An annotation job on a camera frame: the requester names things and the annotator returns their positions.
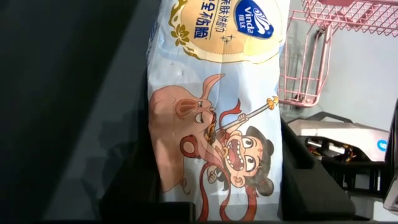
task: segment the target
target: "vinda logo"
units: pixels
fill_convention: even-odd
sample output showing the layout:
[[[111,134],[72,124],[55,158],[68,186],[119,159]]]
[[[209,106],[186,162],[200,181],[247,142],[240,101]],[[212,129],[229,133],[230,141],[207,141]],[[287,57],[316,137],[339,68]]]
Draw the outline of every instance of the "vinda logo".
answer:
[[[274,33],[274,27],[267,16],[253,0],[242,0],[235,9],[238,31],[244,34],[268,39]]]

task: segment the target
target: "white plastic wrapper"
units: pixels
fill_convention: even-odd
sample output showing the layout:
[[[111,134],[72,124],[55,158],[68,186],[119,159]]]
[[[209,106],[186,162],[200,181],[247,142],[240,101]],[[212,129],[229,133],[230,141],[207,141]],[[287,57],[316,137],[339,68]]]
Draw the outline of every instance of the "white plastic wrapper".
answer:
[[[278,220],[289,0],[163,0],[148,57],[162,198],[199,221]]]

